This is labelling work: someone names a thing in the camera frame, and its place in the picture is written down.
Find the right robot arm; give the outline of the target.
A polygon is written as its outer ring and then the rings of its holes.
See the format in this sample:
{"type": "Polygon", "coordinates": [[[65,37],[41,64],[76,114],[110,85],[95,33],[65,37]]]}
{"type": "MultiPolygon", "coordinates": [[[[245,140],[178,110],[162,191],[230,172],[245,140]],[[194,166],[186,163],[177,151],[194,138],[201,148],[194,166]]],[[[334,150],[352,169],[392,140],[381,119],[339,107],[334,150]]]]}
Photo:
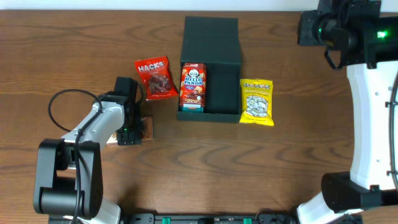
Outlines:
{"type": "Polygon", "coordinates": [[[354,112],[349,171],[323,175],[321,191],[295,209],[292,223],[361,223],[361,213],[397,204],[397,18],[380,1],[320,0],[303,11],[298,44],[339,51],[354,112]]]}

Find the teal Chunkies box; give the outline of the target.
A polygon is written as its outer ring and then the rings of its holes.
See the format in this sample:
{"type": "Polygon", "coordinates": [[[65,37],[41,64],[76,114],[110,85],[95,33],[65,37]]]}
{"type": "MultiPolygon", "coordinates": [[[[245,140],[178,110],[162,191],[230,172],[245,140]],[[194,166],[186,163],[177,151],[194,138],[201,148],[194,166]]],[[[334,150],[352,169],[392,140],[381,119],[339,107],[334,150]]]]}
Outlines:
{"type": "Polygon", "coordinates": [[[181,111],[184,113],[203,113],[204,108],[186,108],[186,107],[181,107],[181,111]]]}

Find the yellow Hacks candy bag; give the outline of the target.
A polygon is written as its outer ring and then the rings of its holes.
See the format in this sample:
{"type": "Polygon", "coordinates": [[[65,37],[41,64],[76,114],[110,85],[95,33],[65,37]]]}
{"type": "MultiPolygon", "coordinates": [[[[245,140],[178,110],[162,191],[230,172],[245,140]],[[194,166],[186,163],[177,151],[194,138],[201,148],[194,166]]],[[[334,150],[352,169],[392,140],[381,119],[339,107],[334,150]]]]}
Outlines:
{"type": "Polygon", "coordinates": [[[240,123],[273,126],[272,93],[273,81],[241,79],[242,113],[240,123]]]}

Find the dark green open box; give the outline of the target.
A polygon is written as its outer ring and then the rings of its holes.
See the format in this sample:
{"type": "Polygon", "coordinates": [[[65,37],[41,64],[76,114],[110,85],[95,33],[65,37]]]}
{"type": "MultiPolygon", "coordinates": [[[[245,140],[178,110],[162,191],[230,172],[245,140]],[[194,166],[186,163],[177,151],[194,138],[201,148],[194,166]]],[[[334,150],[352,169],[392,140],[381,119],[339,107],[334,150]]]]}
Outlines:
{"type": "Polygon", "coordinates": [[[238,19],[185,18],[180,65],[206,66],[205,107],[202,113],[183,111],[181,121],[238,123],[241,117],[241,66],[238,19]]]}

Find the brown Pocky box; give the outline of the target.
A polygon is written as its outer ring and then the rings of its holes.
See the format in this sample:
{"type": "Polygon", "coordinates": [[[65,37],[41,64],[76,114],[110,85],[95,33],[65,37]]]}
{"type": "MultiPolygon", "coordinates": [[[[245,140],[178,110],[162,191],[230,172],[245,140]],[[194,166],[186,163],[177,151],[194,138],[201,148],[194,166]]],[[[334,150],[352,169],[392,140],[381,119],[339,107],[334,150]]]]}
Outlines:
{"type": "MultiPolygon", "coordinates": [[[[153,140],[153,118],[151,116],[146,116],[141,119],[143,122],[143,130],[141,131],[141,140],[153,140]]],[[[117,143],[117,134],[114,133],[106,142],[107,144],[116,144],[117,143]]]]}

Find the black mounting rail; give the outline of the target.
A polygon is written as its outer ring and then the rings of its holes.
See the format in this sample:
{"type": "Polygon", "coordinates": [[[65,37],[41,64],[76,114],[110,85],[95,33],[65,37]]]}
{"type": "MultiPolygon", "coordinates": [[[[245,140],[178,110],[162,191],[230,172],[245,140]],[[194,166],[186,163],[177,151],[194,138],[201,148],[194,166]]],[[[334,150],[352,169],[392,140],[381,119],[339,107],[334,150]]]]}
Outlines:
{"type": "Polygon", "coordinates": [[[250,215],[154,215],[137,213],[122,215],[120,224],[288,224],[298,223],[288,214],[260,213],[250,215]]]}

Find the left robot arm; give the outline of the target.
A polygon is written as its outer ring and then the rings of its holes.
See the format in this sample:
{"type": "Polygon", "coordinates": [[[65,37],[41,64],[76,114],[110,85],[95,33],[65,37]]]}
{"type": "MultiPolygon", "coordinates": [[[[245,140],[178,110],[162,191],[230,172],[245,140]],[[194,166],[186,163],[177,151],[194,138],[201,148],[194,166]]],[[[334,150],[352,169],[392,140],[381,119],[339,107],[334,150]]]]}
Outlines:
{"type": "Polygon", "coordinates": [[[90,113],[59,139],[44,139],[37,152],[33,206],[69,223],[119,223],[121,208],[103,197],[101,150],[112,135],[120,146],[141,143],[136,92],[95,97],[90,113]]]}

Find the red Hello Panda box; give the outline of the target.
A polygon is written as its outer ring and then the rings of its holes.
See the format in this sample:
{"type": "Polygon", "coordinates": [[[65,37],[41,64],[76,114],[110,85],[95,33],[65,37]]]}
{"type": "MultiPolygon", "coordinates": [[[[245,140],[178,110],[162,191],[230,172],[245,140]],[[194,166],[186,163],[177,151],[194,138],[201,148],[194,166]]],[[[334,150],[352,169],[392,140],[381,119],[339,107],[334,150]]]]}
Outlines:
{"type": "Polygon", "coordinates": [[[185,63],[182,67],[179,107],[204,108],[206,93],[206,65],[185,63]]]}

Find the red Hacks candy bag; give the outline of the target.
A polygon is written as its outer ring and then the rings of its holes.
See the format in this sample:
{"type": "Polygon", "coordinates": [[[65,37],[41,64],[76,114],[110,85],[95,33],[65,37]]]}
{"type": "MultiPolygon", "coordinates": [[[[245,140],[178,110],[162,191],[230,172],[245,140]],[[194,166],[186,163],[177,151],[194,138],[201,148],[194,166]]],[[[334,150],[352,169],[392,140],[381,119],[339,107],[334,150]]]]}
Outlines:
{"type": "Polygon", "coordinates": [[[166,56],[136,60],[134,65],[146,88],[147,101],[163,100],[178,95],[166,56]]]}

